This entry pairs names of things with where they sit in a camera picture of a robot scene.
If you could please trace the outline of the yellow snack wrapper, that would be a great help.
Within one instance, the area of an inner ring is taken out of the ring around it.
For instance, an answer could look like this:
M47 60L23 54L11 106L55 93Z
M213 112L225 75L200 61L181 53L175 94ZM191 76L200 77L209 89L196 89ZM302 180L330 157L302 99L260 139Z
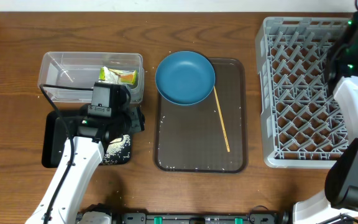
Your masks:
M134 85L138 74L137 70L118 70L102 67L99 73L99 81L118 85Z

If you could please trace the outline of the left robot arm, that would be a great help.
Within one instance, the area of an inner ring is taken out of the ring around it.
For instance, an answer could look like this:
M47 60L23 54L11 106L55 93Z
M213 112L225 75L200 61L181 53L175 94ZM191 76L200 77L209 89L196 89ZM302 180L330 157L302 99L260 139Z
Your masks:
M53 134L61 158L49 187L28 223L112 223L112 213L94 208L78 218L88 184L99 165L125 164L131 158L132 135L143 131L144 115L130 107L124 85L96 82L91 103L71 115L57 106L52 114L64 132Z

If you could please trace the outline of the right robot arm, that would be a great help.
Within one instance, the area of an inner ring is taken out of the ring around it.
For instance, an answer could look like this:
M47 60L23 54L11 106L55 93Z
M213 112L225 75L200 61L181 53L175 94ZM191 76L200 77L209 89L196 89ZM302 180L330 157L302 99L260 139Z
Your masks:
M323 191L294 204L292 223L358 221L358 8L328 50L324 78L343 115L350 144L329 170Z

